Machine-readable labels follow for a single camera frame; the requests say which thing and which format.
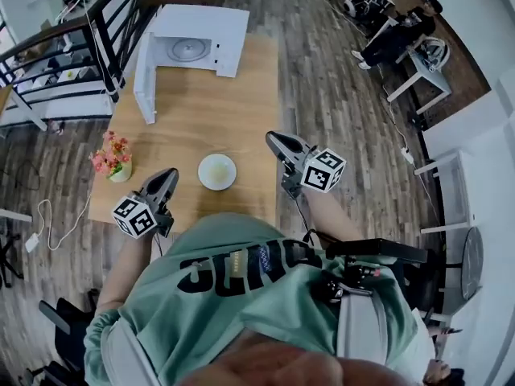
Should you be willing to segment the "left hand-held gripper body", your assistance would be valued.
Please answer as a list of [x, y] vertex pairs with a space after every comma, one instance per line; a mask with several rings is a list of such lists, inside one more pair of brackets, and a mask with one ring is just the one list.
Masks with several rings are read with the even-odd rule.
[[111, 215], [122, 232], [134, 239], [149, 232], [167, 237], [174, 223], [165, 203], [152, 202], [135, 192], [123, 196]]

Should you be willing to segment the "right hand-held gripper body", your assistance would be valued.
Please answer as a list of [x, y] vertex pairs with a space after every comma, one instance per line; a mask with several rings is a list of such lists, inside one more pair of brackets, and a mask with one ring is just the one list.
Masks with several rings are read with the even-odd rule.
[[303, 187], [328, 193], [340, 181], [345, 166], [346, 160], [331, 149], [309, 153], [297, 165], [286, 166], [281, 186], [292, 199]]

